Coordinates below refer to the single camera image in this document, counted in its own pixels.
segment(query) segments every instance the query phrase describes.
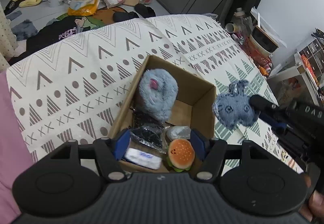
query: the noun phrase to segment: toy burger bun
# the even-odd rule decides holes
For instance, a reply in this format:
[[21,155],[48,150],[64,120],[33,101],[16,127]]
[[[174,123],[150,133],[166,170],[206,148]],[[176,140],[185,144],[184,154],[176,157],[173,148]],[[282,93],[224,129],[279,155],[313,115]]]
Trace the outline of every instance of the toy burger bun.
[[175,139],[169,145],[170,162],[179,169],[190,167],[195,159],[195,151],[186,139]]

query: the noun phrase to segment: light blue plush toy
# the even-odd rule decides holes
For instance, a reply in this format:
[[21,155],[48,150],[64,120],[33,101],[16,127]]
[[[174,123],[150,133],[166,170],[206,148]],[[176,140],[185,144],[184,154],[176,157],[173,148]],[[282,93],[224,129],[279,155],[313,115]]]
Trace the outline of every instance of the light blue plush toy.
[[260,112],[255,111],[249,104],[250,96],[244,94],[248,86],[247,80],[232,82],[229,93],[220,93],[213,103],[213,112],[218,120],[228,129],[234,129],[237,123],[252,126],[258,119]]
[[178,94],[176,80],[164,69],[147,70],[138,85],[136,108],[165,122]]

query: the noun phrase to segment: pink blanket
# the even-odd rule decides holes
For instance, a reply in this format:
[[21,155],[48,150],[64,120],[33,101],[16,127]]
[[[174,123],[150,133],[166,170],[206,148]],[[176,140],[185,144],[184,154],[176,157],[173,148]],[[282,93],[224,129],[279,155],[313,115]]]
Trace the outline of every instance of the pink blanket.
[[33,161],[18,127],[5,72],[0,74],[0,110],[0,224],[7,224],[20,214],[12,184]]

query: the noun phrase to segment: black shoe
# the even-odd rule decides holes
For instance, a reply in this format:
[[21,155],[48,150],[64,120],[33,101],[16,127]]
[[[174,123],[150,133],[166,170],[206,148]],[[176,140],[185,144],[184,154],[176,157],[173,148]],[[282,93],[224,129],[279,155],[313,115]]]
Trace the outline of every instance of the black shoe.
[[139,16],[135,12],[125,13],[125,12],[116,11],[112,15],[112,20],[114,22],[121,22],[121,21],[130,20],[130,19],[134,19],[134,18],[139,18]]
[[151,7],[146,7],[143,4],[137,4],[134,7],[135,11],[140,14],[143,18],[155,17],[155,11]]
[[17,0],[17,1],[10,0],[9,3],[7,4],[7,6],[5,7],[5,10],[3,11],[4,14],[5,15],[10,14],[12,11],[14,11],[19,6],[19,4],[22,1],[25,1],[25,0]]

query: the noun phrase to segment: small cardboard box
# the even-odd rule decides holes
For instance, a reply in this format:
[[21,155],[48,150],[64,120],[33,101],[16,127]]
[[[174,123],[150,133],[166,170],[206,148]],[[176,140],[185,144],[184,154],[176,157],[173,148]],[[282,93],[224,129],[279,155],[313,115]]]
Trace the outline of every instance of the small cardboard box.
[[[177,81],[179,88],[178,95],[168,122],[177,126],[189,126],[191,129],[199,130],[207,139],[212,138],[215,124],[212,104],[216,98],[216,87],[202,78],[176,67],[174,64],[155,55],[147,56],[135,75],[108,137],[113,138],[122,129],[132,126],[133,117],[130,106],[136,93],[137,85],[143,73],[148,69],[165,69]],[[136,148],[148,153],[154,153],[152,152],[153,149],[140,144],[136,144]],[[201,161],[195,158],[191,171],[195,171],[200,164]],[[122,169],[130,172],[169,172],[163,163],[158,170],[151,170],[122,160],[120,161],[120,165]]]

